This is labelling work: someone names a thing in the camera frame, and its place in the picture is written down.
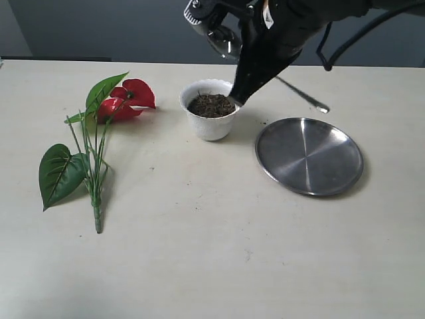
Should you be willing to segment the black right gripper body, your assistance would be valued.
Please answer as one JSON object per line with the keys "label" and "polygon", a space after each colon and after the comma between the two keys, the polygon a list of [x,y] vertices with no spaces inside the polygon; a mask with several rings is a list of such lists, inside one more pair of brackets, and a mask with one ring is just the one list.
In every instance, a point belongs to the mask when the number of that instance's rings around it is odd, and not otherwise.
{"label": "black right gripper body", "polygon": [[257,1],[247,27],[248,56],[288,66],[328,23],[362,17],[370,8],[370,1]]}

